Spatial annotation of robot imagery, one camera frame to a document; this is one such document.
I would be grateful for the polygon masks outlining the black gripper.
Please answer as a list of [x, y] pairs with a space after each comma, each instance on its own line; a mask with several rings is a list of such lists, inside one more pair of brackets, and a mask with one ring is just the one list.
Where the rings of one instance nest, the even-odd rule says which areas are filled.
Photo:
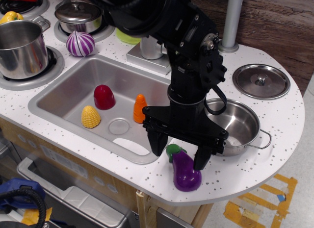
[[169, 106], [147, 106], [143, 127], [154, 155], [161, 156], [168, 137], [198, 146], [194, 156], [194, 170], [203, 170], [212, 154], [222, 153], [229, 134], [211, 121], [205, 112], [204, 103]]

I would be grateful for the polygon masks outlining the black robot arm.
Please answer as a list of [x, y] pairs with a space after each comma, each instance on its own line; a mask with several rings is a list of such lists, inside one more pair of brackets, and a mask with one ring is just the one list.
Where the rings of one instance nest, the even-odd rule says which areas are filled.
[[160, 156], [168, 137], [198, 147], [194, 169], [222, 153], [229, 134], [208, 118], [226, 110], [218, 84], [226, 67], [218, 51], [215, 23], [191, 0], [90, 0], [108, 24], [133, 37], [152, 36], [164, 44], [171, 66], [169, 106], [147, 106], [143, 126], [153, 153]]

